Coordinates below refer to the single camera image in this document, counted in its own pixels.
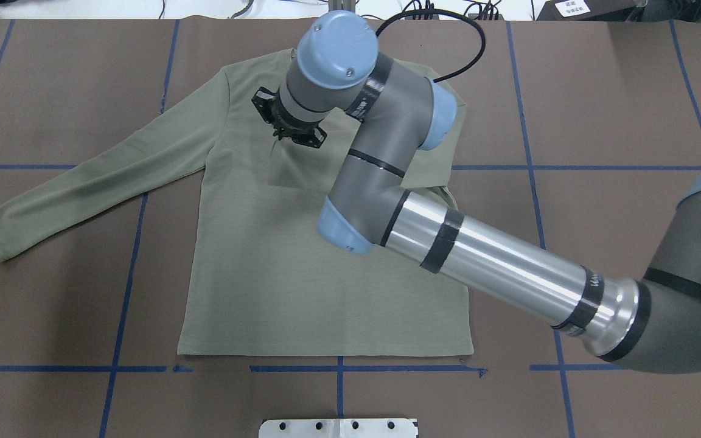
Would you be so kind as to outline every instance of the black tape band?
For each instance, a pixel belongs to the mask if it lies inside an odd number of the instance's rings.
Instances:
[[[397,222],[397,217],[399,217],[399,213],[402,211],[402,207],[404,207],[404,202],[407,200],[407,197],[409,195],[409,190],[406,190],[404,191],[404,193],[402,193],[402,196],[400,197],[400,200],[397,203],[397,208],[394,209],[394,214],[391,215],[391,220],[389,221],[386,230],[383,232],[383,238],[380,239],[380,246],[386,246],[386,242],[389,241],[391,230],[394,229],[394,224]]]
[[[362,160],[367,161],[370,164],[375,164],[375,166],[378,166],[383,170],[389,171],[400,178],[404,178],[404,171],[402,169],[394,167],[391,164],[386,163],[386,161],[378,160],[377,158],[372,157],[372,155],[367,155],[366,153],[361,152],[361,150],[348,150],[348,155],[351,155],[351,157],[361,158]]]
[[[386,81],[389,80],[389,73],[394,60],[388,56],[378,53],[378,60],[369,76],[364,81],[358,96],[345,110],[345,114],[357,120],[363,120],[375,102],[378,102],[383,89],[386,88]]]
[[[325,112],[330,111],[330,110],[326,110],[326,111],[315,111],[315,110],[313,110],[313,109],[307,108],[307,107],[305,107],[304,105],[302,105],[301,102],[300,102],[299,100],[297,100],[296,97],[294,97],[294,94],[293,94],[293,93],[291,92],[291,90],[288,88],[288,83],[287,83],[287,82],[286,82],[286,91],[288,92],[288,95],[291,97],[291,99],[294,100],[294,103],[295,103],[296,105],[299,105],[299,107],[300,107],[301,109],[303,109],[304,111],[314,112],[315,114],[323,114],[323,113],[325,113]]]
[[[292,116],[283,106],[283,100],[278,97],[272,106],[272,114],[275,118],[275,127],[284,127],[288,130],[308,132],[318,126],[319,122],[303,122]]]
[[[604,278],[586,266],[582,268],[586,271],[586,285],[584,285],[584,292],[581,294],[581,301],[564,322],[557,326],[551,326],[554,330],[562,330],[570,336],[578,336],[586,331],[586,326],[596,315],[604,295]]]
[[[645,326],[648,325],[648,317],[650,316],[650,291],[643,283],[637,283],[637,291],[639,296],[637,299],[637,312],[635,320],[632,321],[632,326],[626,332],[626,336],[621,342],[615,346],[609,353],[599,356],[604,361],[617,361],[623,358],[637,345],[640,336],[645,331]]]
[[[659,271],[659,269],[653,267],[648,268],[643,278],[648,281],[653,281],[654,283],[659,283],[662,286],[667,286],[674,291],[687,294],[687,296],[701,301],[701,283],[691,281],[688,278],[679,277],[675,274],[670,274],[670,272]]]
[[[434,238],[434,242],[431,244],[424,261],[420,263],[420,267],[432,274],[440,272],[442,264],[445,263],[445,259],[448,258],[448,254],[453,249],[453,244],[456,243],[456,236],[459,235],[462,222],[464,222],[464,214],[453,210],[453,208],[448,208],[440,230],[437,231],[437,237]]]

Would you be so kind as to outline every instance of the white background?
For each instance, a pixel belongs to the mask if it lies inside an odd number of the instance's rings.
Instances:
[[[155,19],[162,0],[17,0],[0,5],[0,18],[34,19]],[[383,19],[402,10],[408,0],[359,0],[356,13],[373,14]],[[242,9],[247,0],[166,0],[165,18],[192,15],[228,18]],[[534,0],[539,13],[545,0]],[[465,0],[436,0],[436,7],[462,13]],[[532,20],[529,0],[502,0],[498,6],[508,20]],[[301,18],[320,16],[328,11],[318,0],[255,0],[240,18]]]

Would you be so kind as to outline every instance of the shirt sleeve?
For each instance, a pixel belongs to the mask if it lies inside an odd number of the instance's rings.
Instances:
[[[225,129],[225,70],[101,155],[0,205],[0,262],[150,189],[200,171]]]

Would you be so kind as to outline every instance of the olive green shirt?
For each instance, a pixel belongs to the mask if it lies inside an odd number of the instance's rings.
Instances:
[[[323,199],[358,122],[334,110],[321,123],[328,138],[320,149],[273,139],[251,97],[259,86],[276,89],[292,57],[282,50],[223,67],[117,146],[4,203],[0,262],[204,169],[178,353],[471,354],[465,286],[387,249],[354,255],[318,235]],[[445,142],[418,151],[403,183],[433,188],[431,196],[448,203],[444,186],[464,120],[458,102]]]

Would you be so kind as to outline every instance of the white metal bracket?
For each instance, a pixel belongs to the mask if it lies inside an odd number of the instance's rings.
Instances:
[[[268,420],[259,438],[418,438],[415,419]]]

